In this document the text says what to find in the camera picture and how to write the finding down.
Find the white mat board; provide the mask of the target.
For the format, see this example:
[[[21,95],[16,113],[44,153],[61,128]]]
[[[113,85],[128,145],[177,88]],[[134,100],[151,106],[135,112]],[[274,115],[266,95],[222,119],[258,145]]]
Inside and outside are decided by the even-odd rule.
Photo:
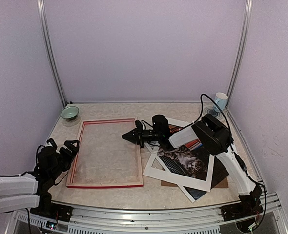
[[[200,142],[193,129],[183,128],[184,121],[168,119],[170,126],[169,142],[173,147],[167,151],[158,143],[146,143],[151,156],[143,175],[154,179],[209,192],[211,190],[215,156],[205,152],[195,155],[188,148],[191,142]]]

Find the cat and books photo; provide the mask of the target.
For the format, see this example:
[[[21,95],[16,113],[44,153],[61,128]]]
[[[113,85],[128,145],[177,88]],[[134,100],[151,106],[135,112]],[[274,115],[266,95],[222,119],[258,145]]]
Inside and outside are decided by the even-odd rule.
[[[144,175],[166,183],[172,183],[193,203],[207,193],[203,188],[228,188],[228,172],[222,163],[211,156],[199,140],[193,140],[172,151],[166,151],[154,143],[146,143],[151,157]]]

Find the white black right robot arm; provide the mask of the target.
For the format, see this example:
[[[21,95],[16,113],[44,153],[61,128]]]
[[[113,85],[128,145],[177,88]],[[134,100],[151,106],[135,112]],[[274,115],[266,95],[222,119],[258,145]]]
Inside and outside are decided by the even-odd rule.
[[[216,156],[235,182],[240,203],[237,211],[241,216],[248,216],[253,211],[262,212],[266,202],[265,186],[255,181],[235,149],[230,124],[223,124],[212,114],[200,114],[192,123],[171,133],[168,119],[161,114],[152,117],[151,129],[144,129],[141,121],[135,121],[135,128],[122,135],[122,139],[143,146],[146,142],[156,141],[165,150],[178,149],[193,140],[199,140],[210,155]]]

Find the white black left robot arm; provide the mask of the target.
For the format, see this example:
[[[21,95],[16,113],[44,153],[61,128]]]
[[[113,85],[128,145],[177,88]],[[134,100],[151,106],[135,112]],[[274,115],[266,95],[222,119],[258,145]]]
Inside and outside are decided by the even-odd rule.
[[[30,213],[54,219],[70,220],[72,207],[52,202],[49,189],[58,185],[59,176],[68,172],[80,148],[78,140],[67,140],[60,148],[54,139],[36,151],[36,166],[17,175],[0,175],[0,214],[27,209]]]

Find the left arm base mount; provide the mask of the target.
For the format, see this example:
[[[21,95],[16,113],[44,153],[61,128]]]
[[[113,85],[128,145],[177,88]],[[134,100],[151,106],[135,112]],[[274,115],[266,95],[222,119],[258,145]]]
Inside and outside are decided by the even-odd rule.
[[[72,216],[73,207],[53,203],[50,199],[41,199],[38,207],[31,208],[30,212],[56,221],[69,222]]]

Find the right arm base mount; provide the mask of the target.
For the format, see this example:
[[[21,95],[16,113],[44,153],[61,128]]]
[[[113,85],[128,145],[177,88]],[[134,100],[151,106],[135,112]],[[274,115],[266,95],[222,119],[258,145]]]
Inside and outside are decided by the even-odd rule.
[[[262,189],[260,185],[256,185],[249,195],[239,196],[239,203],[222,206],[221,212],[224,222],[262,213],[264,209],[260,201],[261,195]]]

